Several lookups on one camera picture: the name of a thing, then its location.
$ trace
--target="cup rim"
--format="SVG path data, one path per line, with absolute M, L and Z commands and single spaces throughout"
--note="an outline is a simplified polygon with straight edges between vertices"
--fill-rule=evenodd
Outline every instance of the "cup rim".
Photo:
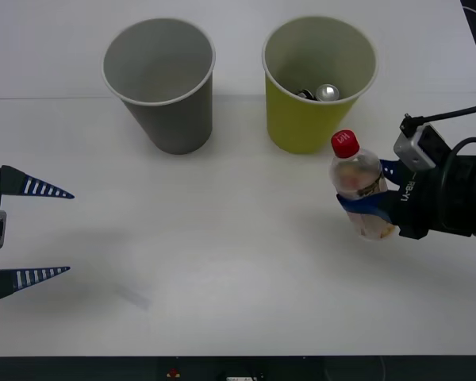
M 104 72 L 104 60 L 106 59 L 106 54 L 109 50 L 109 47 L 113 44 L 113 42 L 122 34 L 124 33 L 126 30 L 128 29 L 131 29 L 132 27 L 136 26 L 136 25 L 139 25 L 139 24 L 142 24 L 144 22 L 149 22 L 149 21 L 159 21 L 159 20 L 168 20 L 168 21 L 180 21 L 184 24 L 187 24 L 187 25 L 190 25 L 192 26 L 193 28 L 195 28 L 198 32 L 200 32 L 205 38 L 206 40 L 209 42 L 209 46 L 211 47 L 212 49 L 212 63 L 209 65 L 209 70 L 208 72 L 206 73 L 205 77 L 203 78 L 203 80 L 192 90 L 186 92 L 185 94 L 183 95 L 180 95 L 179 97 L 177 98 L 173 98 L 173 99 L 168 99 L 166 101 L 162 101 L 162 102 L 142 102 L 142 101 L 137 101 L 137 100 L 134 100 L 134 99 L 131 99 L 131 98 L 128 98 L 128 97 L 125 97 L 123 94 L 120 94 L 118 91 L 116 91 L 112 86 L 111 84 L 108 82 L 107 78 L 106 78 L 106 73 Z M 107 45 L 106 47 L 106 50 L 104 51 L 104 54 L 102 55 L 102 58 L 101 58 L 101 75 L 102 75 L 102 78 L 104 80 L 104 83 L 106 84 L 106 86 L 108 87 L 108 89 L 111 90 L 111 92 L 113 94 L 115 94 L 119 99 L 121 99 L 122 101 L 124 102 L 127 102 L 127 103 L 132 103 L 133 105 L 138 105 L 138 106 L 165 106 L 165 105 L 170 105 L 171 103 L 176 103 L 176 102 L 180 102 L 182 101 L 183 99 L 185 98 L 189 98 L 192 94 L 194 94 L 196 91 L 198 91 L 199 89 L 201 89 L 205 83 L 208 82 L 208 79 L 209 77 L 212 75 L 213 73 L 213 68 L 215 67 L 215 46 L 213 45 L 213 41 L 212 39 L 209 37 L 209 34 L 207 32 L 205 32 L 203 29 L 201 29 L 199 26 L 195 25 L 194 23 L 190 22 L 190 21 L 187 21 L 187 20 L 183 20 L 182 18 L 177 18 L 177 17 L 154 17 L 154 18 L 147 18 L 147 19 L 144 19 L 144 20 L 141 20 L 141 21 L 138 21 L 138 22 L 135 22 L 134 24 L 131 24 L 131 25 L 128 25 L 126 27 L 124 27 L 122 30 L 120 30 L 114 37 L 113 39 L 111 40 L 111 42 Z
M 368 83 L 365 85 L 365 87 L 358 91 L 357 93 L 354 93 L 352 96 L 350 97 L 347 97 L 347 98 L 344 98 L 344 99 L 339 99 L 337 101 L 330 101 L 330 102 L 321 102 L 321 101 L 313 101 L 313 100 L 310 100 L 310 99 L 305 99 L 305 98 L 301 98 L 301 97 L 298 97 L 297 95 L 291 93 L 290 91 L 288 91 L 287 89 L 285 89 L 283 86 L 281 86 L 280 83 L 277 82 L 277 80 L 273 77 L 273 75 L 270 73 L 270 69 L 268 69 L 268 66 L 267 66 L 267 61 L 266 61 L 266 50 L 267 50 L 267 45 L 268 45 L 268 42 L 270 41 L 271 37 L 277 33 L 284 25 L 287 25 L 287 24 L 290 24 L 291 22 L 295 22 L 295 21 L 299 21 L 299 20 L 303 20 L 303 19 L 307 19 L 307 18 L 326 18 L 326 19 L 330 19 L 330 20 L 334 20 L 334 21 L 338 21 L 338 22 L 341 22 L 343 24 L 346 24 L 346 25 L 349 25 L 351 26 L 352 28 L 356 29 L 358 31 L 358 33 L 360 33 L 364 38 L 365 40 L 367 40 L 367 42 L 370 44 L 370 46 L 372 47 L 372 52 L 374 54 L 374 58 L 375 58 L 375 69 L 374 69 L 374 74 L 372 75 L 372 77 L 370 78 L 370 80 L 368 81 Z M 319 106 L 328 106 L 328 105 L 341 105 L 343 103 L 348 103 L 350 101 L 353 101 L 355 99 L 357 99 L 359 96 L 361 96 L 362 94 L 364 94 L 369 88 L 370 86 L 372 86 L 372 83 L 374 83 L 375 79 L 377 78 L 378 76 L 378 70 L 379 70 L 379 61 L 378 61 L 378 50 L 377 48 L 375 47 L 375 44 L 374 42 L 372 41 L 372 39 L 370 39 L 368 37 L 368 35 L 365 34 L 364 31 L 362 31 L 360 28 L 358 28 L 357 26 L 353 25 L 351 22 L 347 22 L 341 18 L 337 18 L 337 17 L 331 17 L 331 16 L 325 16 L 325 15 L 320 15 L 320 14 L 313 14 L 313 15 L 306 15 L 306 16 L 300 16 L 300 17 L 295 17 L 295 18 L 292 18 L 290 20 L 287 20 L 287 21 L 284 21 L 281 25 L 279 25 L 277 28 L 275 28 L 273 31 L 270 32 L 270 34 L 268 34 L 268 37 L 267 39 L 264 41 L 264 44 L 263 44 L 263 54 L 262 54 L 262 59 L 263 59 L 263 69 L 264 69 L 264 72 L 266 73 L 268 79 L 275 85 L 275 87 L 277 87 L 282 93 L 290 96 L 291 98 L 293 99 L 296 99 L 297 101 L 300 101 L 300 102 L 304 102 L 304 103 L 308 103 L 310 105 L 319 105 Z

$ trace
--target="paper cup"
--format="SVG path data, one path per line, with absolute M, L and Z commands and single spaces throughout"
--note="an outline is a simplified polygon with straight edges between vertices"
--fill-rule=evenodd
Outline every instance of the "paper cup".
M 263 46 L 267 127 L 270 138 L 292 153 L 314 153 L 375 80 L 378 59 L 356 27 L 331 17 L 302 17 L 276 29 Z M 298 97 L 323 84 L 340 99 L 318 102 Z
M 156 18 L 118 34 L 102 75 L 158 148 L 183 154 L 212 132 L 214 65 L 213 43 L 197 26 Z

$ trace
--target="table surface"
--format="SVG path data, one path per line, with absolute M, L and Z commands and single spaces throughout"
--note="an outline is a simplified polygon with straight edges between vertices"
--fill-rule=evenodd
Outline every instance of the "table surface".
M 378 47 L 378 83 L 476 91 L 476 47 L 459 0 L 0 0 L 0 98 L 110 96 L 100 72 L 118 31 L 180 17 L 213 39 L 216 94 L 263 94 L 267 34 L 306 14 L 341 17 Z

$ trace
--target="plastic bottle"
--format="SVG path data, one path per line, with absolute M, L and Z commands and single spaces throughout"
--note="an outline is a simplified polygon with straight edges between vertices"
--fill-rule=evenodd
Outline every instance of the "plastic bottle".
M 359 147 L 351 130 L 345 129 L 333 135 L 332 147 L 335 157 L 330 175 L 338 194 L 356 200 L 388 190 L 381 161 L 373 152 Z M 368 240 L 381 240 L 395 230 L 393 225 L 377 216 L 355 213 L 347 215 L 356 232 Z

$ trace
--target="gray paper cup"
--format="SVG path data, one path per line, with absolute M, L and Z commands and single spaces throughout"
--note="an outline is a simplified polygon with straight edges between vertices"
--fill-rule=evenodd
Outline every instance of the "gray paper cup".
M 200 148 L 212 132 L 215 48 L 189 22 L 154 18 L 129 26 L 102 60 L 107 87 L 161 150 Z

